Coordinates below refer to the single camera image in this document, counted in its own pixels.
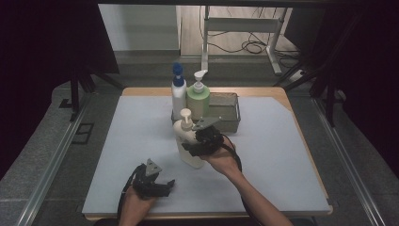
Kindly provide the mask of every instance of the white tabletop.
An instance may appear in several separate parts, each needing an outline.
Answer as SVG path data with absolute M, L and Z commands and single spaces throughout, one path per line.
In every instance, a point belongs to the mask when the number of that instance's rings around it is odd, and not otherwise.
M 239 97 L 241 121 L 228 135 L 243 173 L 286 215 L 331 211 L 292 113 L 271 97 Z M 193 169 L 179 157 L 170 120 L 171 98 L 122 96 L 95 171 L 83 214 L 115 215 L 133 170 L 150 158 L 163 171 L 156 183 L 176 179 L 169 197 L 151 214 L 203 215 L 245 212 L 235 187 L 209 164 Z

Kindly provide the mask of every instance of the bottle cap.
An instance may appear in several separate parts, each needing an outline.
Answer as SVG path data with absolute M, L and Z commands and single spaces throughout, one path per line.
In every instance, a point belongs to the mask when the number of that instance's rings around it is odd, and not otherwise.
M 184 85 L 183 67 L 180 63 L 173 63 L 173 85 L 175 87 L 182 87 Z
M 184 130 L 193 128 L 193 121 L 191 120 L 191 110 L 188 108 L 183 108 L 180 111 L 180 115 L 182 116 L 181 126 Z
M 199 72 L 194 73 L 194 76 L 196 77 L 197 82 L 194 84 L 194 91 L 196 93 L 202 93 L 203 92 L 203 84 L 201 83 L 202 77 L 208 73 L 208 70 L 202 70 Z

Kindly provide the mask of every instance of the metal rail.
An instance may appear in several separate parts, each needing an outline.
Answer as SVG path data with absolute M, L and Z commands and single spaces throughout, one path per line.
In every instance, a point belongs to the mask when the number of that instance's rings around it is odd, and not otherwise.
M 367 217 L 374 226 L 385 226 L 385 222 L 379 214 L 378 207 L 375 204 L 370 191 L 367 189 L 366 185 L 361 180 L 358 171 L 356 170 L 347 150 L 345 149 L 343 142 L 340 139 L 335 128 L 331 127 L 325 117 L 325 109 L 320 103 L 315 99 L 312 99 L 320 117 L 320 121 L 323 123 L 329 138 L 331 139 L 334 149 L 337 152 L 338 157 L 343 165 L 344 170 L 352 184 L 360 203 L 363 205 L 364 211 Z
M 58 172 L 58 169 L 61 166 L 65 153 L 68 151 L 68 148 L 70 147 L 73 136 L 76 133 L 77 128 L 79 127 L 79 123 L 85 115 L 88 103 L 91 99 L 90 97 L 91 96 L 89 94 L 85 94 L 82 97 L 81 110 L 76 116 L 75 121 L 71 122 L 70 125 L 68 126 L 68 129 L 65 132 L 64 137 L 61 139 L 56 149 L 56 152 L 53 154 L 46 170 L 41 175 L 37 186 L 30 195 L 24 207 L 23 212 L 18 218 L 18 221 L 16 223 L 17 226 L 32 225 L 33 220 L 35 219 L 35 216 L 39 212 L 40 206 L 44 201 L 47 191 L 49 190 L 50 185 L 52 184 L 54 178 L 56 177 L 56 173 Z

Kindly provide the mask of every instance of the lotion bottle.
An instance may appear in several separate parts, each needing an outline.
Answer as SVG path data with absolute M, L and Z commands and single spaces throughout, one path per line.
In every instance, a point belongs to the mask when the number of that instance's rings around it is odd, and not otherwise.
M 186 108 L 186 89 L 187 85 L 183 78 L 183 67 L 180 63 L 173 63 L 173 82 L 172 82 L 172 104 L 173 120 L 180 120 L 182 117 L 180 111 Z
M 201 82 L 207 72 L 207 70 L 202 70 L 194 73 L 197 82 L 187 90 L 187 108 L 191 110 L 193 120 L 199 120 L 209 111 L 211 91 Z
M 192 130 L 195 125 L 191 120 L 190 109 L 183 109 L 181 112 L 182 120 L 176 121 L 173 124 L 173 130 L 176 135 L 177 147 L 179 149 L 180 158 L 195 169 L 203 167 L 205 162 L 198 156 L 192 156 L 189 151 L 186 151 L 182 143 L 196 144 L 196 133 Z

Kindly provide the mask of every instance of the white bottle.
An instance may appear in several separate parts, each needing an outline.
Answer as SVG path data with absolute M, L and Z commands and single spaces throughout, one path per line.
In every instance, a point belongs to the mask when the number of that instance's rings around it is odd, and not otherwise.
M 180 120 L 180 111 L 186 108 L 185 94 L 187 84 L 183 78 L 183 67 L 180 63 L 173 63 L 172 103 L 173 120 Z
M 191 156 L 189 151 L 186 151 L 182 143 L 196 144 L 196 133 L 192 130 L 195 125 L 191 120 L 191 111 L 188 108 L 183 109 L 181 112 L 182 120 L 176 121 L 173 124 L 173 130 L 176 134 L 176 143 L 179 149 L 181 159 L 193 168 L 199 169 L 203 167 L 205 162 L 198 156 Z

